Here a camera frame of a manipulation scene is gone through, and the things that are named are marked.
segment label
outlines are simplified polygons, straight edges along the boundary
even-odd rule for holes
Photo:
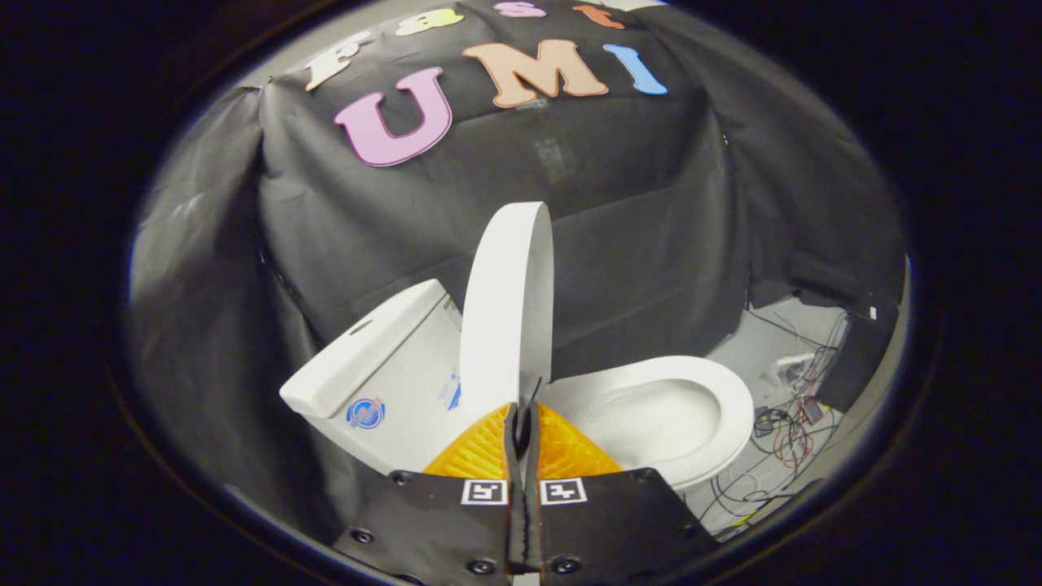
[[[506,481],[467,479],[461,505],[505,505]]]
[[[452,369],[448,382],[442,386],[441,392],[438,393],[438,401],[445,408],[445,411],[452,411],[460,407],[460,396],[463,395],[463,389],[460,386],[458,370],[458,366]]]
[[[456,329],[463,332],[463,314],[456,309],[455,303],[452,302],[452,297],[446,297],[445,302],[442,303],[442,309],[449,314],[449,319],[456,326]]]
[[[380,397],[359,398],[347,408],[347,422],[352,428],[372,430],[383,421],[387,407]]]
[[[539,481],[539,496],[543,506],[587,502],[582,479]]]

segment white floor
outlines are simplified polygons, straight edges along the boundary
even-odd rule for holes
[[[841,344],[847,325],[845,315],[839,308],[804,306],[793,298],[749,310],[743,312],[737,332],[705,358],[734,370],[749,388],[755,407],[789,404],[788,412],[798,416],[799,405],[792,401],[794,391],[813,395],[819,383],[801,381],[795,387],[782,387],[764,373],[778,359],[816,350],[817,370],[826,367],[836,351],[819,348]],[[681,494],[706,531],[716,535],[729,527],[743,526],[771,496],[788,493],[785,489],[821,451],[843,418],[839,411],[825,406],[821,409],[822,417],[813,424],[790,426],[778,422],[770,434],[750,438],[728,468]]]

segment sticker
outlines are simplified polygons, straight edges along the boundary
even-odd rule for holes
[[[545,506],[587,502],[582,479],[539,481],[539,496]]]
[[[564,91],[570,96],[607,93],[607,86],[594,76],[571,41],[541,41],[536,58],[502,43],[468,47],[463,54],[476,58],[485,66],[499,90],[492,100],[499,107],[515,107],[536,101],[539,95],[522,86],[521,79],[551,98],[557,95],[559,77],[565,78]]]
[[[506,481],[467,479],[463,483],[462,505],[505,505]]]
[[[493,6],[500,15],[512,19],[545,17],[546,13],[531,2],[500,2]]]
[[[447,297],[445,299],[445,304],[442,309],[449,312],[449,319],[452,320],[452,324],[456,326],[456,329],[463,331],[463,314],[456,309],[455,303],[452,302],[452,297]]]
[[[439,8],[401,21],[398,23],[398,30],[395,31],[395,34],[398,36],[408,36],[410,34],[416,34],[417,32],[423,32],[424,30],[430,30],[439,26],[455,24],[462,20],[463,15],[455,14],[455,10],[452,8]]]
[[[359,398],[347,408],[347,422],[352,428],[372,430],[383,421],[387,407],[380,397]]]
[[[455,368],[452,370],[452,374],[449,375],[449,382],[445,383],[442,387],[442,391],[438,393],[438,400],[445,408],[445,411],[452,411],[453,409],[460,407],[460,395],[463,394],[463,389],[460,387],[460,375],[456,373]]]
[[[578,10],[587,16],[593,22],[599,24],[600,26],[606,26],[607,28],[626,28],[621,22],[615,22],[607,18],[612,16],[612,13],[607,10],[601,10],[600,8],[595,8],[593,6],[572,6],[573,10]]]
[[[636,50],[621,45],[604,45],[604,50],[619,57],[619,60],[622,62],[623,67],[626,68],[629,75],[634,76],[634,88],[638,92],[651,96],[664,96],[669,93],[669,90],[660,83],[654,78],[654,75],[651,75],[647,66],[641,60],[641,55]]]
[[[351,65],[349,57],[353,57],[361,49],[358,43],[365,41],[369,34],[368,30],[356,32],[333,45],[329,50],[304,66],[312,72],[312,79],[304,90],[311,92],[333,75],[347,69],[347,66]]]
[[[413,158],[435,146],[452,125],[452,108],[438,84],[442,68],[422,69],[402,77],[395,88],[412,92],[423,122],[401,137],[388,131],[377,107],[383,94],[376,92],[358,98],[340,111],[333,122],[344,127],[354,152],[371,167],[390,167]]]

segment pink letter u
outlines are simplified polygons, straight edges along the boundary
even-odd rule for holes
[[[389,167],[413,158],[442,140],[452,124],[452,109],[438,84],[441,74],[442,68],[431,67],[406,75],[395,84],[413,92],[423,115],[420,126],[407,135],[393,137],[388,132],[377,108],[383,101],[380,92],[358,98],[340,111],[333,121],[347,130],[358,158],[373,167]]]

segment orange letter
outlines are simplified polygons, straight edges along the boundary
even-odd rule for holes
[[[599,24],[600,26],[606,26],[607,28],[626,28],[622,26],[622,23],[615,22],[607,18],[612,16],[612,13],[607,10],[601,10],[600,8],[595,8],[593,6],[572,6],[573,10],[578,10],[590,18],[593,22]]]
[[[570,96],[599,96],[607,93],[604,86],[579,58],[575,43],[547,40],[539,44],[534,59],[502,43],[489,43],[465,49],[464,55],[481,62],[499,90],[492,103],[514,107],[532,102],[536,92],[521,84],[521,79],[551,98],[557,95],[557,76],[565,78],[565,93]]]

